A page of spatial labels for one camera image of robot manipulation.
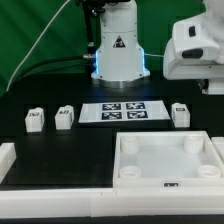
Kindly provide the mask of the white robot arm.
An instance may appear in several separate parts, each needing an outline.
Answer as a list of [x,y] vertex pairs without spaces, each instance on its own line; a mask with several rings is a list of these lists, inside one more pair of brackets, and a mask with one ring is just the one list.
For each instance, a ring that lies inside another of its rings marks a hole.
[[[168,80],[200,80],[204,93],[224,95],[224,0],[201,1],[204,13],[173,25],[163,56],[163,75]],[[106,5],[100,24],[94,82],[125,88],[149,77],[137,39],[136,1]]]

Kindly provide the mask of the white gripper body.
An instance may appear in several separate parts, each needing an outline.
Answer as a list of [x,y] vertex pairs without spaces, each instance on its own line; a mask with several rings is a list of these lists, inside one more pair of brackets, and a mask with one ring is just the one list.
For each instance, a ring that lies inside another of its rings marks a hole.
[[203,94],[224,95],[224,64],[200,59],[178,59],[173,40],[167,44],[163,76],[168,80],[197,80]]

